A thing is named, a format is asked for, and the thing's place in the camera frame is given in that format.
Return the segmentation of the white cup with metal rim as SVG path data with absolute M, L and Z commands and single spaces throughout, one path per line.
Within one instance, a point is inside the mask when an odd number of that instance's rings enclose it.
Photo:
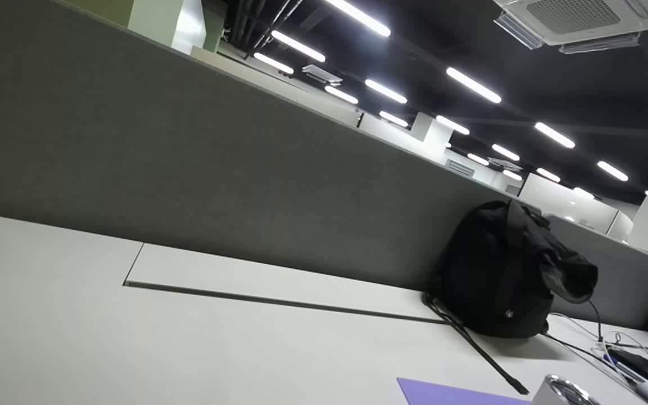
M 567 378 L 547 376 L 531 399 L 531 405 L 600 405 L 592 393 Z

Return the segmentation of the black backpack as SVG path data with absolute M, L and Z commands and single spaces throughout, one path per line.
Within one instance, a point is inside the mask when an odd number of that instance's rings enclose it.
M 457 225 L 430 276 L 428 303 L 490 337 L 549 331 L 553 299 L 585 303 L 599 267 L 553 236 L 552 223 L 517 201 L 490 201 Z

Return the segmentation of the long ceiling light strip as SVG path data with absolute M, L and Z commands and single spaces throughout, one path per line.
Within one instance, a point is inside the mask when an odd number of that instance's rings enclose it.
M 373 32 L 375 37 L 388 38 L 391 29 L 375 20 L 373 16 L 368 16 L 366 11 L 358 9 L 355 5 L 350 5 L 348 0 L 327 0 L 331 6 L 334 6 L 337 11 L 341 11 L 343 16 L 348 16 L 350 20 L 359 22 L 363 27 L 366 27 L 368 32 Z

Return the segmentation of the purple mat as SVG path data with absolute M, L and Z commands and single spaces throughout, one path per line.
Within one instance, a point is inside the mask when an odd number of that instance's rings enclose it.
M 529 405 L 527 400 L 450 385 L 397 378 L 406 405 Z

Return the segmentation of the grey fabric desk partition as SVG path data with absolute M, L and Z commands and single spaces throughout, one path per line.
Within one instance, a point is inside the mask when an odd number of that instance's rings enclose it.
M 0 217 L 426 288 L 492 189 L 55 0 L 0 0 Z

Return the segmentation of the white ceiling air conditioner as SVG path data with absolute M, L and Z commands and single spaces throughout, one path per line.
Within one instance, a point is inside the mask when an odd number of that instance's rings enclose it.
M 492 0 L 495 25 L 527 49 L 592 55 L 636 48 L 648 32 L 648 0 Z

